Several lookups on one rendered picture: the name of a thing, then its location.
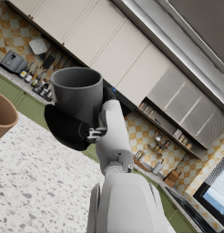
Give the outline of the dark grey cup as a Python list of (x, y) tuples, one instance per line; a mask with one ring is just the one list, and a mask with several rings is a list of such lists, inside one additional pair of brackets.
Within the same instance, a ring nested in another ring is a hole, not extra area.
[(69, 67), (50, 77), (56, 108), (97, 127), (103, 101), (103, 77), (86, 67)]

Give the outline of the brown cup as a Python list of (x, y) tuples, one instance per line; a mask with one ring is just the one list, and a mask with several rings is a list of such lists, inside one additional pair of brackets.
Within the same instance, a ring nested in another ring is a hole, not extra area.
[(12, 128), (18, 121), (18, 113), (15, 106), (2, 94), (0, 94), (0, 138)]

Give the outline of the wooden knife block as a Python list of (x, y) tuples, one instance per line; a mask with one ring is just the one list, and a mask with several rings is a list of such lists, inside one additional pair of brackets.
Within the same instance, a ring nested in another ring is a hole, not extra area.
[(176, 169), (172, 170), (163, 181), (169, 186), (173, 187), (175, 183), (179, 180), (181, 173), (177, 172)]

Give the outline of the cream upper kitchen cabinets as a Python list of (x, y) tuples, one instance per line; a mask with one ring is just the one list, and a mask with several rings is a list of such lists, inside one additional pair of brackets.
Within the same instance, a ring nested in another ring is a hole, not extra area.
[(138, 105), (171, 62), (110, 0), (8, 0)]

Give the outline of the green base cabinets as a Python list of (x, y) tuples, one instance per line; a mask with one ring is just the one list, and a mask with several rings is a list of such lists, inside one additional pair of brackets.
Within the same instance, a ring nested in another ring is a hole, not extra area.
[(19, 120), (0, 139), (0, 233), (84, 233), (89, 193), (103, 179), (94, 154), (58, 143), (44, 104), (0, 74)]

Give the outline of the dark bottle with pale label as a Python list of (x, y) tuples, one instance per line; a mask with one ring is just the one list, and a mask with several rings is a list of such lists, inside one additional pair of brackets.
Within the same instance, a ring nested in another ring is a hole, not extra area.
[(36, 68), (26, 76), (26, 78), (25, 78), (26, 83), (29, 83), (32, 80), (32, 78), (35, 75), (37, 69), (38, 69), (38, 66), (36, 66)]
[(34, 81), (33, 81), (32, 84), (31, 84), (31, 87), (32, 87), (32, 88), (34, 88), (34, 87), (38, 84), (38, 82), (40, 81), (40, 79), (42, 78), (42, 76), (43, 76), (43, 74), (44, 74), (45, 72), (46, 72), (46, 71), (43, 70), (43, 71), (37, 76), (37, 78), (34, 79)]
[(26, 76), (27, 73), (29, 72), (29, 70), (30, 70), (30, 68), (31, 68), (31, 66), (32, 66), (33, 63), (34, 63), (34, 61), (32, 61), (30, 64), (28, 64), (28, 65), (23, 69), (23, 71), (19, 74), (19, 77), (20, 77), (21, 79), (25, 78), (25, 76)]

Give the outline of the black hanging spatula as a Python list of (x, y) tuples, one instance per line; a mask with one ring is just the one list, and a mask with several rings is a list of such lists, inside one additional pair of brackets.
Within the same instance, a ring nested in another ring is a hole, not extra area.
[(54, 63), (54, 61), (56, 60), (56, 52), (54, 54), (50, 54), (48, 56), (48, 58), (44, 61), (44, 63), (42, 64), (42, 67), (45, 70), (48, 70), (49, 67)]

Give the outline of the black cooktop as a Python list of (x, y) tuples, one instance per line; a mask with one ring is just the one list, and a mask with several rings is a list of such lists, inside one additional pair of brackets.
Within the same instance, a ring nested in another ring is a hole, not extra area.
[(185, 212), (204, 233), (217, 233), (216, 230), (184, 198), (167, 188), (171, 196), (181, 205)]

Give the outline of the black framed window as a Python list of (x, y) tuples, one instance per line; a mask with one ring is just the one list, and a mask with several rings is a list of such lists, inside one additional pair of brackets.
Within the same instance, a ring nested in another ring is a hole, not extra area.
[(193, 195), (224, 227), (224, 157)]

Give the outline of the grey hanging cutting board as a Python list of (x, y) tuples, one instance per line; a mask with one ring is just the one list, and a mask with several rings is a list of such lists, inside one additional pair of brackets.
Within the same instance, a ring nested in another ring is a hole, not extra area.
[(29, 45), (35, 55), (41, 55), (47, 51), (46, 44), (42, 38), (31, 40)]

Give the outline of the dark grey toaster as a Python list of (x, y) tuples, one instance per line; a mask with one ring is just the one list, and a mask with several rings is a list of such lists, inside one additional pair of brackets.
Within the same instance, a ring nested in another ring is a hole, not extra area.
[(0, 66), (12, 74), (20, 74), (27, 65), (28, 62), (12, 50), (0, 62)]

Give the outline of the wall shelf with jars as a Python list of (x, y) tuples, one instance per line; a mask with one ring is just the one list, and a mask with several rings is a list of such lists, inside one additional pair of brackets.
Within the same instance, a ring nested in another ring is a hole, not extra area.
[[(145, 97), (141, 101), (141, 103), (137, 107), (137, 111), (192, 156), (203, 158), (203, 156), (208, 151), (208, 149), (203, 144), (197, 141), (196, 138), (194, 138), (183, 127), (176, 123), (171, 117), (165, 114), (147, 97)], [(180, 142), (177, 138), (174, 137), (174, 133), (177, 130), (180, 130), (182, 135), (188, 140), (188, 142), (192, 143), (191, 148), (188, 148), (183, 142)]]

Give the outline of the grey slatted wall cabinets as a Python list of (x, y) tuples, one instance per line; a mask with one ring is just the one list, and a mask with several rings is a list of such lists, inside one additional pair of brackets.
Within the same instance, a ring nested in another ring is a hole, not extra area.
[(175, 67), (160, 78), (148, 98), (204, 147), (224, 131), (224, 114)]

